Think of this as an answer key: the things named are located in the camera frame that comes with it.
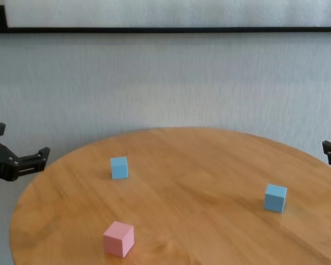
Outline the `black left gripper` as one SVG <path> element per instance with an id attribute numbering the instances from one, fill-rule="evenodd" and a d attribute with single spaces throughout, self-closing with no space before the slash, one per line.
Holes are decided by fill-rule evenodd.
<path id="1" fill-rule="evenodd" d="M 0 136 L 4 135 L 5 123 L 0 123 Z M 16 160 L 16 155 L 6 146 L 0 144 L 0 179 L 12 182 L 17 176 L 42 172 L 45 169 L 50 148 L 44 147 L 36 154 L 22 156 Z"/>

